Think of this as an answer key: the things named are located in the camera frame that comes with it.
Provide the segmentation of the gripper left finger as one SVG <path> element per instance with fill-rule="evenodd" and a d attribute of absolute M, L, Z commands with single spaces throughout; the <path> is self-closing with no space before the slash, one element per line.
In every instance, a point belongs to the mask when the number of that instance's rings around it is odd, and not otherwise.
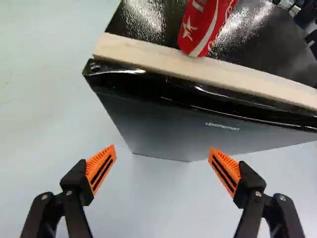
<path fill-rule="evenodd" d="M 20 236 L 54 238 L 61 218 L 65 218 L 69 237 L 91 238 L 84 207 L 92 203 L 115 161 L 114 145 L 79 160 L 60 180 L 61 193 L 47 191 L 34 198 Z"/>

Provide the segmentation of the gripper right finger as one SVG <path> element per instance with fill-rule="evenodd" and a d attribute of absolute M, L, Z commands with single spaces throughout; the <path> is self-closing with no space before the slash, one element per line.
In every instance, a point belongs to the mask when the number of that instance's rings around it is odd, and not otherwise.
<path fill-rule="evenodd" d="M 293 200 L 284 194 L 265 194 L 266 181 L 246 162 L 235 161 L 210 149 L 208 162 L 223 186 L 241 209 L 236 238 L 256 238 L 265 219 L 271 238 L 303 238 L 302 224 Z"/>

